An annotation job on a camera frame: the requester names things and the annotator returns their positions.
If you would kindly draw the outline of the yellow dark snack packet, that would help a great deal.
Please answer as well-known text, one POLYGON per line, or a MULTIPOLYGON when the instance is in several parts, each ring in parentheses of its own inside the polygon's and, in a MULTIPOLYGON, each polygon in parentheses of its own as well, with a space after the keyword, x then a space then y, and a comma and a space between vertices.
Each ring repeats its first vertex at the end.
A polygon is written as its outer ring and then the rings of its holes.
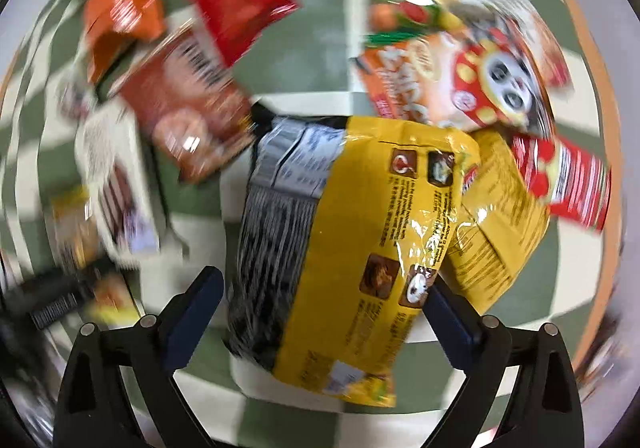
POLYGON ((52 198, 46 230, 55 268, 37 283, 30 317, 40 329, 84 311, 107 328, 140 318, 122 271, 107 255, 88 189, 77 186, 52 198))

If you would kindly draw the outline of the yellow snack bag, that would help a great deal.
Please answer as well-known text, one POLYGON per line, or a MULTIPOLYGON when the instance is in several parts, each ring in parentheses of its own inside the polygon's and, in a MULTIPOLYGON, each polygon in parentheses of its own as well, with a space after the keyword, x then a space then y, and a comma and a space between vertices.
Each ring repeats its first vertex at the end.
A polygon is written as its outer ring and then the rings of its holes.
POLYGON ((480 146, 480 166, 462 196, 440 273, 483 315, 513 286, 539 246, 549 211, 529 194, 499 132, 478 131, 472 138, 480 146))

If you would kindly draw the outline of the red white snack packet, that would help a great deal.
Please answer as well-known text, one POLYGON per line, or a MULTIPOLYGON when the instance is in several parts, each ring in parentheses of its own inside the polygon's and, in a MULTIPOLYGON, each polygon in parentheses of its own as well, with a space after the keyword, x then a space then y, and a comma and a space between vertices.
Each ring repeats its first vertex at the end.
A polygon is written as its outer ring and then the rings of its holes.
POLYGON ((559 136, 515 135, 511 150, 529 193, 552 215, 603 231, 612 191, 605 161, 559 136))

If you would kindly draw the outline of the white chocolate biscuit box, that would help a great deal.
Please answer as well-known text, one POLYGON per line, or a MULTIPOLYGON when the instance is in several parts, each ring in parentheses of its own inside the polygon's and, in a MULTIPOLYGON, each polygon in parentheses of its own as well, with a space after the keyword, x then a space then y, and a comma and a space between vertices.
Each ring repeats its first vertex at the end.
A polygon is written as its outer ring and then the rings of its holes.
POLYGON ((128 106, 111 100, 89 113, 78 127, 75 156, 108 256, 136 267, 160 253, 137 119, 128 106))

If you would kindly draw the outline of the yellow black noodle packet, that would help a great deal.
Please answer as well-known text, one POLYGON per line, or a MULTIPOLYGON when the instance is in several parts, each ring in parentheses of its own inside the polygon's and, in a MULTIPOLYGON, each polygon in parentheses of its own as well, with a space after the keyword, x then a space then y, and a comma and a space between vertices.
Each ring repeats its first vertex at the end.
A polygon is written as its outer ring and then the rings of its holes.
POLYGON ((480 147, 460 130, 406 120, 299 118, 263 104, 250 116, 231 353, 302 390, 393 407, 393 364, 480 147))

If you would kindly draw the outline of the brown red cookie packet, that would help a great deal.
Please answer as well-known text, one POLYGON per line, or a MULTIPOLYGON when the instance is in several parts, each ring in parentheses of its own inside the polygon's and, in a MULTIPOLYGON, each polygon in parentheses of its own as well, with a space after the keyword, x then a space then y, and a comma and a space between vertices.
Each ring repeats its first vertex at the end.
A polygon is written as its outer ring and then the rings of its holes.
POLYGON ((196 184, 254 141, 250 97, 196 23, 183 24, 112 86, 142 133, 196 184))

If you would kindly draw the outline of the panda orange snack bag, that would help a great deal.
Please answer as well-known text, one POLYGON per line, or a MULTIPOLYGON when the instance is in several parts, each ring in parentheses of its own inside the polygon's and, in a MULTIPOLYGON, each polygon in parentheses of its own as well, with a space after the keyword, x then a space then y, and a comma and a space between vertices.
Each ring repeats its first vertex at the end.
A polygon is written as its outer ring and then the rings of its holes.
POLYGON ((465 132, 502 124, 552 137, 549 93, 572 79, 529 0, 460 0, 440 23, 429 34, 375 34, 356 57, 378 116, 465 132))

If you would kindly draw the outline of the small red snack packet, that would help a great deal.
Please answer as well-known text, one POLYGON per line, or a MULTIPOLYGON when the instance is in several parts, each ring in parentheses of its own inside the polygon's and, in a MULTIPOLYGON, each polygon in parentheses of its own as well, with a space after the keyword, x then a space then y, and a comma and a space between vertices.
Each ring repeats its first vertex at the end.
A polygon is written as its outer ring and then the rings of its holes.
POLYGON ((224 66, 232 67, 262 31, 300 8, 297 0, 192 0, 224 66))

